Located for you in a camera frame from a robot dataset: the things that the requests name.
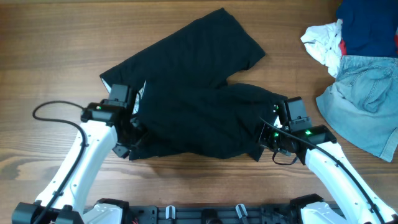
folded clothing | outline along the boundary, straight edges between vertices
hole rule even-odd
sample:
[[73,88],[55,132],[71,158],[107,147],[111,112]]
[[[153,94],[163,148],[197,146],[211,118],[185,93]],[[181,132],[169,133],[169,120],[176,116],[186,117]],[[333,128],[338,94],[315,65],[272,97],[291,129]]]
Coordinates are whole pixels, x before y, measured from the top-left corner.
[[341,26],[343,21],[323,26],[311,26],[301,37],[305,50],[322,65],[328,67],[328,72],[336,78],[340,67],[341,50]]
[[105,84],[145,89],[137,112],[150,137],[130,160],[193,152],[226,159],[249,153],[259,160],[259,116],[274,122],[286,97],[226,79],[265,56],[224,9],[135,54],[100,75]]
[[391,162],[398,145],[397,99],[398,58],[347,55],[317,105],[343,138]]
[[341,32],[347,55],[398,57],[396,0],[344,0],[336,16],[344,21]]

folded black cloth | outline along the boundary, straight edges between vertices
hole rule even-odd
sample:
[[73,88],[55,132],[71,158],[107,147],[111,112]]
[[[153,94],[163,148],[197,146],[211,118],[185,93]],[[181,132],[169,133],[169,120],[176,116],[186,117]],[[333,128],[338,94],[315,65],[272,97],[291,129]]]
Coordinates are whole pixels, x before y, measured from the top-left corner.
[[130,160],[193,152],[227,159],[249,153],[259,160],[259,116],[274,122],[286,97],[226,79],[265,56],[224,9],[188,26],[104,72],[109,85],[139,90],[146,81],[138,120],[151,133]]

white cloth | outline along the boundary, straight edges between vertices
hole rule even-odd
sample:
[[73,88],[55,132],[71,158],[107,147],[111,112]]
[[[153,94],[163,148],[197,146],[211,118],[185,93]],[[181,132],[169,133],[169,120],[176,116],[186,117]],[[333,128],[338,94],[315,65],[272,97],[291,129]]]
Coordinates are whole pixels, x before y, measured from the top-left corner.
[[322,65],[329,67],[329,74],[335,78],[340,67],[341,50],[338,45],[341,42],[342,25],[343,21],[338,19],[331,24],[311,26],[301,37],[305,50]]

wooden surface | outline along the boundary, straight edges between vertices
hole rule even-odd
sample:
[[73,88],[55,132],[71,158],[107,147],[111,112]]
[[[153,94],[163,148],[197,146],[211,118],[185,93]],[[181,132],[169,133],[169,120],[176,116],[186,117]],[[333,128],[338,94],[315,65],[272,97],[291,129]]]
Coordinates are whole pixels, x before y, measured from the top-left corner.
[[[267,52],[230,82],[301,96],[313,123],[326,124],[315,97],[334,79],[306,53],[300,36],[308,26],[335,21],[337,6],[335,1],[316,0],[0,6],[0,222],[10,222],[19,202],[34,201],[76,134],[73,127],[34,120],[36,105],[47,100],[87,105],[106,98],[100,73],[221,7]],[[80,112],[57,105],[40,114],[77,122]],[[365,181],[397,209],[397,156],[387,163],[337,137]],[[158,206],[259,205],[312,193],[331,200],[307,167],[277,166],[271,155],[265,152],[260,162],[247,155],[222,161],[194,154],[130,162],[110,153],[87,205],[102,197]]]

denim jeans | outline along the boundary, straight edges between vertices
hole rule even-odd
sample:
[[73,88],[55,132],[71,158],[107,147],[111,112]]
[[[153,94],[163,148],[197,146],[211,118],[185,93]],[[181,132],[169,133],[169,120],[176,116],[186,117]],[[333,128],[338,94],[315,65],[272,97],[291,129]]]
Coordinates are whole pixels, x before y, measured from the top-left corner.
[[398,145],[398,58],[343,56],[336,82],[317,105],[339,135],[391,162]]

